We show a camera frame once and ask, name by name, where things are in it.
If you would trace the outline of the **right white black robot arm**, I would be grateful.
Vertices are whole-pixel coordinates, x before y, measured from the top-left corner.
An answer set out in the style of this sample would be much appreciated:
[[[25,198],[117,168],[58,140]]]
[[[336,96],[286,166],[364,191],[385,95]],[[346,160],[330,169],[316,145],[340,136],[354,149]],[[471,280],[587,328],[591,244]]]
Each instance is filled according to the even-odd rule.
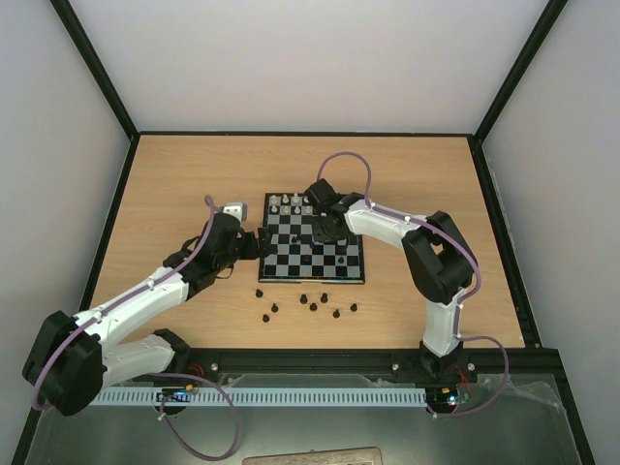
[[[456,367],[462,350],[460,314],[472,283],[481,277],[478,262],[459,228],[444,211],[410,215],[366,200],[359,193],[307,189],[313,207],[313,239],[337,242],[354,235],[378,239],[401,250],[413,282],[426,299],[420,365],[441,380]]]

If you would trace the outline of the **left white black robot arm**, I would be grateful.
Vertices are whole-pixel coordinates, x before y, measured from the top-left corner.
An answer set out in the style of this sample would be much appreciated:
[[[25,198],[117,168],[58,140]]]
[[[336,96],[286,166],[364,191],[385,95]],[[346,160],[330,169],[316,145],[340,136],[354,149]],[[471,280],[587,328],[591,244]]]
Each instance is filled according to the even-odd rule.
[[[125,337],[161,313],[212,286],[239,261],[270,252],[266,228],[247,232],[223,209],[211,215],[201,235],[185,241],[144,280],[119,296],[73,317],[62,311],[42,323],[22,369],[33,386],[32,407],[72,416],[109,386],[150,373],[180,369],[184,343],[158,332],[137,343]]]

